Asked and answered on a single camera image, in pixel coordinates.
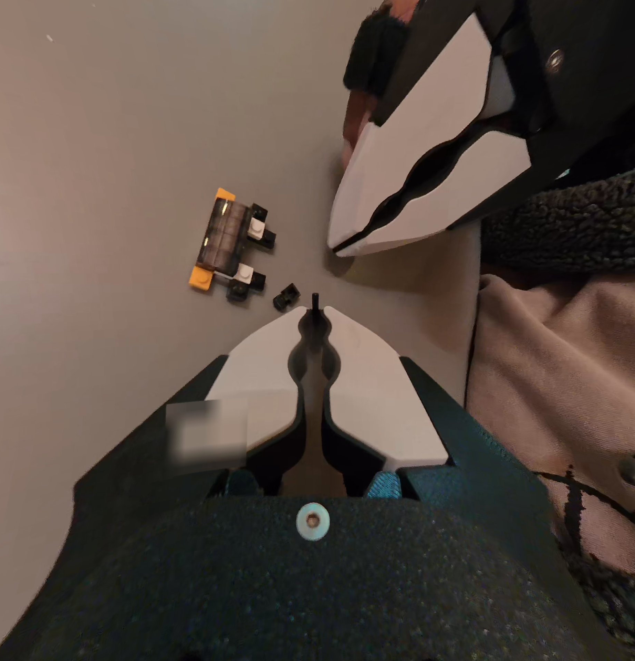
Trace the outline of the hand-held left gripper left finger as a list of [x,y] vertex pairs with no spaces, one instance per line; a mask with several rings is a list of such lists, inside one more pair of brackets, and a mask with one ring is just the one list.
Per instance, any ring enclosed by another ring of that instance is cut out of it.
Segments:
[[247,469],[264,493],[278,493],[305,452],[300,323],[307,311],[297,307],[239,343],[206,395],[233,417],[230,431],[242,446],[235,466]]

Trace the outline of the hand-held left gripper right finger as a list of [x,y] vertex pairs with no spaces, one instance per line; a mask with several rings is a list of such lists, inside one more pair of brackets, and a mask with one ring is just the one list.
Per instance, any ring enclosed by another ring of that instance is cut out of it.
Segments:
[[323,456],[347,495],[379,472],[440,467],[449,455],[401,360],[378,335],[323,308]]

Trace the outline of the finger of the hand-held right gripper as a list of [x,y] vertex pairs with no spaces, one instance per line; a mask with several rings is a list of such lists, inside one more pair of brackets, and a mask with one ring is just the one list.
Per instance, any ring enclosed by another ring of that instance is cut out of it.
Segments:
[[383,203],[427,192],[434,177],[494,130],[474,124],[486,101],[491,51],[472,12],[390,117],[363,129],[333,202],[332,251],[359,237]]
[[333,248],[341,257],[387,251],[436,235],[530,168],[524,139],[487,131],[471,144],[423,194],[383,203],[369,226]]

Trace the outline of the small black lego clip piece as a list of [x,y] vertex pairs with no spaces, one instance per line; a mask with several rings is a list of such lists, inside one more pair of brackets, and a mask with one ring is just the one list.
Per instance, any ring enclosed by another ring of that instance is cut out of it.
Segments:
[[279,294],[273,297],[273,307],[280,313],[291,309],[299,300],[300,291],[294,283],[287,285]]

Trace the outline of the black and orange lego assembly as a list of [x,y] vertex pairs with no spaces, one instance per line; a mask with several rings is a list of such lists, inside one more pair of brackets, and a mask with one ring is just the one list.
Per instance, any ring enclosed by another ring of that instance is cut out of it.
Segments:
[[188,285],[208,292],[214,279],[223,280],[231,303],[245,302],[251,292],[261,293],[266,276],[245,264],[242,256],[249,244],[274,249],[277,235],[267,228],[267,215],[264,207],[237,202],[234,194],[219,188]]

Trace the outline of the dark fleece jacket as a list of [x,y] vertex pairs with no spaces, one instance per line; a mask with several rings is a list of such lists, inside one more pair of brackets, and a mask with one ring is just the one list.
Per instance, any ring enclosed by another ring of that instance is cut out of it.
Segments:
[[[522,290],[635,275],[635,169],[537,194],[486,219],[481,243],[481,280],[494,275]],[[594,613],[635,660],[635,575],[580,555],[555,536]]]

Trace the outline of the black hoodie drawstring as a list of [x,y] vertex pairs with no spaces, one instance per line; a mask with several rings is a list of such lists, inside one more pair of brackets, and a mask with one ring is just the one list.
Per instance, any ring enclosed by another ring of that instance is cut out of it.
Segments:
[[573,476],[572,468],[573,467],[570,466],[566,471],[566,474],[563,476],[540,471],[534,471],[533,473],[538,477],[545,478],[548,481],[562,484],[567,487],[567,497],[563,507],[565,528],[571,541],[573,541],[579,549],[583,547],[581,523],[582,515],[585,510],[583,503],[583,497],[585,495],[593,497],[602,504],[610,507],[635,527],[635,511],[629,511],[601,491],[577,481]]

